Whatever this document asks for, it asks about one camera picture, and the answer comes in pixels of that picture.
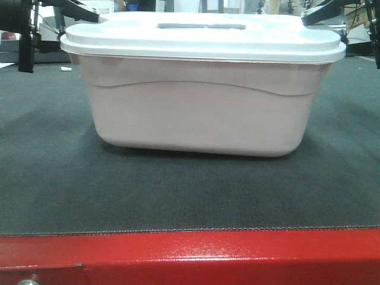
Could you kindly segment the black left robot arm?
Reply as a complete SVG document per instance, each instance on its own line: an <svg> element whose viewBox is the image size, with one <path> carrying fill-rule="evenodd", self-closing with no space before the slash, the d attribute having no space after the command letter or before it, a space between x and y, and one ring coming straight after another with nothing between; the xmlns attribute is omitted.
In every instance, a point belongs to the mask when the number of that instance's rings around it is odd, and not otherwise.
<svg viewBox="0 0 380 285"><path fill-rule="evenodd" d="M18 70L34 72L34 51L54 52L60 49L59 43L44 42L37 26L39 7L54 7L58 10L58 38L65 34L64 17L84 20L90 23L99 21L99 13L80 1L1 1L1 30L18 33Z"/></svg>

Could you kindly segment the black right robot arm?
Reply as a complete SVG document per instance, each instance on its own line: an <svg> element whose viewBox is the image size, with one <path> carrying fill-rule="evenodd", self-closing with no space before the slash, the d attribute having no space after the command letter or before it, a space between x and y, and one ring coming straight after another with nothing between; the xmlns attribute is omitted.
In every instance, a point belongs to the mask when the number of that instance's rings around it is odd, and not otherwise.
<svg viewBox="0 0 380 285"><path fill-rule="evenodd" d="M322 1L317 6L307 9L301 16L304 26L311 26L339 15L341 8L350 4L360 4L361 1L331 0ZM369 38L379 69L379 1L364 1L369 23Z"/></svg>

